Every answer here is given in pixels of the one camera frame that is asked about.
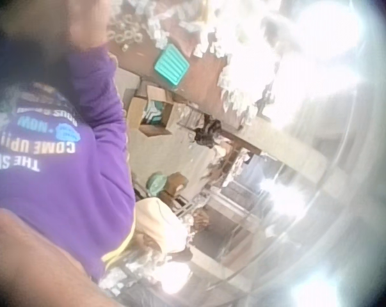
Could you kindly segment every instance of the yellow trim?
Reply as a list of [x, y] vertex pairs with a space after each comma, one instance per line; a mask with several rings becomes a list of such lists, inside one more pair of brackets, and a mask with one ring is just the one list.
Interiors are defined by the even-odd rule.
[[126, 239], [123, 241], [123, 243], [114, 251], [111, 251], [107, 254], [105, 254], [103, 257], [102, 257], [102, 261], [106, 264], [106, 269], [109, 268], [109, 266], [115, 262], [119, 257], [120, 255], [123, 253], [123, 251], [126, 249], [126, 247], [129, 245], [130, 243], [130, 240], [132, 239], [133, 237], [133, 234], [134, 234], [134, 229], [136, 228], [136, 223], [135, 223], [135, 220], [133, 221], [133, 225], [131, 226], [131, 230], [130, 230], [130, 233], [129, 235], [126, 237]]

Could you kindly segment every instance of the hand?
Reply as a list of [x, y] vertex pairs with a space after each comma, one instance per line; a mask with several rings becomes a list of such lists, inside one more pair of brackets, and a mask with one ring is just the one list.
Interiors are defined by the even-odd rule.
[[110, 0], [68, 0], [70, 42], [81, 51], [105, 44]]

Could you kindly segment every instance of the cream fabric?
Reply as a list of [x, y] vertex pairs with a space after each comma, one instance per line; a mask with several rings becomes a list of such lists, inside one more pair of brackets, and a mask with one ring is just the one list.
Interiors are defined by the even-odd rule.
[[136, 231], [154, 239], [164, 254], [186, 248], [188, 231], [159, 198], [146, 198], [136, 204]]

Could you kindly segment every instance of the open cardboard box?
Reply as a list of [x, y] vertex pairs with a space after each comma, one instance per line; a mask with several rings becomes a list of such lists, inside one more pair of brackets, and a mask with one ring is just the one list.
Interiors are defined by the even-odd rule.
[[[142, 125], [143, 111], [145, 110], [148, 101], [164, 102], [161, 123], [159, 125]], [[172, 94], [162, 88], [147, 85], [147, 99], [134, 97], [131, 100], [127, 111], [127, 124], [129, 129], [138, 129], [148, 138], [152, 136], [167, 136], [172, 133], [168, 130], [169, 126], [177, 120], [177, 112], [175, 109], [179, 104], [175, 103]]]

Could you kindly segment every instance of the workbench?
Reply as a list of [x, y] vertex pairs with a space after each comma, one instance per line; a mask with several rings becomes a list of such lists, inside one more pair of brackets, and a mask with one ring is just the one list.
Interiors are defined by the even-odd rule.
[[[133, 14], [133, 8], [125, 5], [124, 13]], [[210, 52], [204, 54], [203, 58], [192, 55], [198, 43], [198, 33], [192, 34], [182, 29], [175, 17], [162, 21], [162, 27], [170, 33], [169, 41], [181, 50], [190, 64], [187, 74], [178, 87], [172, 88], [154, 71], [154, 65], [162, 50], [155, 47], [155, 42], [149, 38], [144, 30], [142, 43], [131, 44], [126, 52], [123, 52], [114, 41], [110, 43], [110, 52], [117, 57], [118, 66], [140, 76], [142, 79], [152, 81], [179, 94], [196, 104], [202, 112], [213, 115], [224, 124], [238, 128], [240, 118], [237, 117], [235, 111], [224, 111], [223, 102], [221, 101], [221, 88], [217, 86], [218, 78], [227, 63], [227, 59], [217, 58]]]

